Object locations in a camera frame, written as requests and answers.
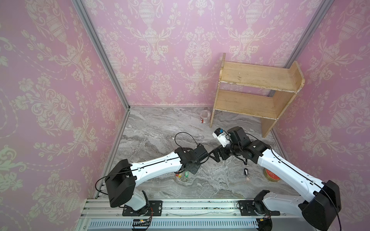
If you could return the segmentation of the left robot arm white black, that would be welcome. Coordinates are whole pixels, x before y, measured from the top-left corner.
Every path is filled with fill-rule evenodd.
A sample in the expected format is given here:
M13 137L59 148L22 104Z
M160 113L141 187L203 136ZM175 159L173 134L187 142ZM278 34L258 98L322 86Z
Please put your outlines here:
M207 158L208 152L199 144L195 149L179 147L163 157L145 162L129 163L127 159L121 160L104 177L110 206L124 206L137 214L144 214L150 203L146 193L137 190L137 186L171 172L188 171L195 174Z

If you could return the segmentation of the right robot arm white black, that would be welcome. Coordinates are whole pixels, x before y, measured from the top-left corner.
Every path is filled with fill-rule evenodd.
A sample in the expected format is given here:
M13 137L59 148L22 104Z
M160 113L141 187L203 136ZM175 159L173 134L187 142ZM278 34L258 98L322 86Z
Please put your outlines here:
M339 219L342 205L340 188L335 182L324 182L302 171L279 156L270 145L259 139L250 140L241 127L229 131L218 128L213 137L220 143L212 150L217 161L242 156L271 171L298 192L297 196L289 196L261 191L254 199L259 214L279 211L301 216L320 231L327 231L334 220Z

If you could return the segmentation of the clear plastic cup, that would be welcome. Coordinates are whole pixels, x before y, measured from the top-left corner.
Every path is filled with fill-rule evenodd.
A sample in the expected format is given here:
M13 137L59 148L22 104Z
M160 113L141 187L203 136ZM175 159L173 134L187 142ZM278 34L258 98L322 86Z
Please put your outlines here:
M202 110L199 114L202 124L208 124L211 120L211 112L209 110Z

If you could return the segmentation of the red round tin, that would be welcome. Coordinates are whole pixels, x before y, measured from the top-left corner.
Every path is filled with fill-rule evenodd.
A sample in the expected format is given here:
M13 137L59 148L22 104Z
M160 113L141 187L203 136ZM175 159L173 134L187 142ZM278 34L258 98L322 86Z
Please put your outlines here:
M271 172L270 170L266 168L263 169L263 174L268 181L271 181L271 182L280 181L280 177L278 177L276 174L274 174L273 172Z

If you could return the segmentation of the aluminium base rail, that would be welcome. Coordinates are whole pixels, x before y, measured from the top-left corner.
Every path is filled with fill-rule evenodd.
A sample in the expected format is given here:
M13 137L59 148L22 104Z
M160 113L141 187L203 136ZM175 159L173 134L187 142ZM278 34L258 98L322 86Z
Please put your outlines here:
M144 216L89 199L77 231L313 231L304 218L284 212L259 214L250 199L156 199Z

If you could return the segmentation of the aluminium corner post right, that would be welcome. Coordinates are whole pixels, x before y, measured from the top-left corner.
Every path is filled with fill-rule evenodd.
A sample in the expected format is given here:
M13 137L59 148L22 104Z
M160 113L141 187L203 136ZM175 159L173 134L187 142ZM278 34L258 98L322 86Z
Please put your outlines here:
M288 14L283 31L268 62L269 66L289 68L297 61L333 1L292 1L297 9Z

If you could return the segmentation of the aluminium corner post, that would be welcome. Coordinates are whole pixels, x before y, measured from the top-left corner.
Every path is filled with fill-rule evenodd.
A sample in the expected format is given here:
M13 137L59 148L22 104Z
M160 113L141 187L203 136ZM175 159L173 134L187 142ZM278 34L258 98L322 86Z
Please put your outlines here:
M333 1L292 1L297 9L288 14L283 31L268 62L269 66L289 68L297 61Z
M125 108L126 111L130 110L130 106L128 104L127 98L124 95L123 89L118 81L118 78L114 72L114 69L108 59L107 53L104 50L104 47L102 45L102 42L99 39L98 33L93 25L93 22L91 21L88 12L84 6L83 1L81 0L72 0L72 3L76 9L77 14L79 15L84 28L92 42L93 47L95 48L103 67L105 68L109 79L111 80L118 97Z

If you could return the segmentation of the aluminium corner post left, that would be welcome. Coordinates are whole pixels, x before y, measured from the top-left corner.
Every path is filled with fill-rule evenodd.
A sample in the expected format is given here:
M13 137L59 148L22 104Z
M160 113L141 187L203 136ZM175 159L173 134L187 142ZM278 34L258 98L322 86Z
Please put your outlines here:
M77 14L79 15L84 28L92 42L93 47L95 48L103 67L105 68L109 79L111 80L118 97L125 108L126 111L130 110L130 106L128 104L127 98L124 95L123 89L118 81L118 78L114 72L114 69L108 59L107 53L104 50L104 47L102 45L102 42L99 39L98 33L93 25L93 22L91 21L88 12L84 6L83 1L81 0L72 0L72 3L76 9Z

